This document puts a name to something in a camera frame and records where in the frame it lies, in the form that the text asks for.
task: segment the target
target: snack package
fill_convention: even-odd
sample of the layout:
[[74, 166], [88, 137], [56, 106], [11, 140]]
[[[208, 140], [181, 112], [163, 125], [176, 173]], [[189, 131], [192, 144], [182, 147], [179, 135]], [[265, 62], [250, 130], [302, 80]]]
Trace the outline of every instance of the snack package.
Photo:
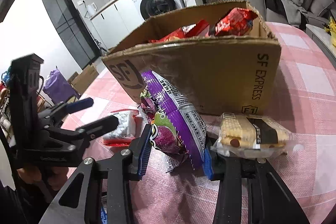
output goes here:
[[122, 109], [111, 112], [119, 120], [118, 127], [102, 136], [102, 143], [107, 146], [129, 146], [135, 138], [137, 124], [135, 117], [139, 115], [137, 109]]
[[253, 20], [258, 15], [248, 9], [233, 8], [209, 30], [208, 35], [222, 37], [225, 35], [247, 35], [252, 30]]
[[186, 96], [159, 74], [147, 71], [142, 77], [147, 83], [142, 92], [144, 112], [155, 112], [150, 138], [154, 148], [179, 164], [190, 156], [193, 167], [200, 167], [204, 162], [206, 126], [199, 113]]
[[150, 42], [155, 43], [155, 42], [173, 41], [181, 38], [196, 37], [196, 36], [204, 37], [208, 33], [209, 28], [210, 27], [208, 22], [206, 22], [205, 20], [200, 20], [196, 24], [178, 28], [177, 30], [171, 32], [169, 35], [166, 35], [165, 37], [159, 40], [150, 40]]
[[270, 117], [224, 113], [220, 136], [212, 150], [224, 156], [230, 152], [247, 159], [275, 157], [293, 150], [293, 133]]

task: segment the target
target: packaged bread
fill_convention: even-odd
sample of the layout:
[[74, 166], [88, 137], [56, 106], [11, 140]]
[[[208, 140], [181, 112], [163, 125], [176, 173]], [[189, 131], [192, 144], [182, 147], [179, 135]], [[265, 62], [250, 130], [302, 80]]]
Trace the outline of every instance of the packaged bread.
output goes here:
[[213, 149], [229, 156], [254, 159], [277, 156], [294, 147], [292, 132], [270, 117], [224, 113]]

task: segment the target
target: tablecloth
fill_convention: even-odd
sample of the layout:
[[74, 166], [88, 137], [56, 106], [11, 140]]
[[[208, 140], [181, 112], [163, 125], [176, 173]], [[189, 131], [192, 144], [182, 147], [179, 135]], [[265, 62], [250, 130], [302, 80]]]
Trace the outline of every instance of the tablecloth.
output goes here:
[[[304, 32], [281, 23], [267, 24], [278, 37], [282, 53], [265, 114], [294, 132], [305, 146], [292, 155], [271, 160], [271, 164], [297, 198], [310, 223], [320, 224], [336, 203], [336, 71]], [[111, 111], [136, 107], [107, 69], [82, 98], [89, 96], [94, 99], [93, 107], [69, 115], [63, 128], [73, 130]], [[208, 131], [218, 132], [218, 118], [202, 117]], [[84, 157], [100, 160], [112, 154], [98, 138]], [[139, 224], [212, 223], [219, 183], [208, 181], [201, 169], [192, 170], [188, 162], [166, 174], [161, 152], [153, 149], [146, 176], [130, 185]], [[242, 223], [247, 223], [244, 188]]]

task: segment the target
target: cardboard box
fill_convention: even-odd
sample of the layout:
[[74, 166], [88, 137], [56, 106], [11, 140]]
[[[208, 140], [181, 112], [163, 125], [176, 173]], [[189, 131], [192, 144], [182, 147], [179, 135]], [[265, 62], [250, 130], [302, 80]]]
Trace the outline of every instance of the cardboard box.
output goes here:
[[102, 60], [137, 103], [145, 87], [141, 73], [153, 70], [186, 95], [200, 113], [262, 114], [271, 96], [281, 46], [261, 17], [254, 20], [252, 31], [244, 37], [147, 43], [201, 19], [214, 24], [234, 7], [257, 12], [249, 3], [239, 1], [188, 7], [152, 17]]
[[98, 75], [95, 65], [88, 65], [80, 75], [72, 80], [71, 84], [82, 95]]

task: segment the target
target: gray pillow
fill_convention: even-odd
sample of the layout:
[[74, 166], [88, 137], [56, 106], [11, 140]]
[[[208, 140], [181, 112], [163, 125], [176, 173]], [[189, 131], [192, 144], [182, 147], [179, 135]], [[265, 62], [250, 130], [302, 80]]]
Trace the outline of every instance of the gray pillow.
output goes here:
[[309, 11], [311, 11], [314, 15], [322, 17], [327, 12], [328, 7], [333, 3], [334, 0], [313, 0]]

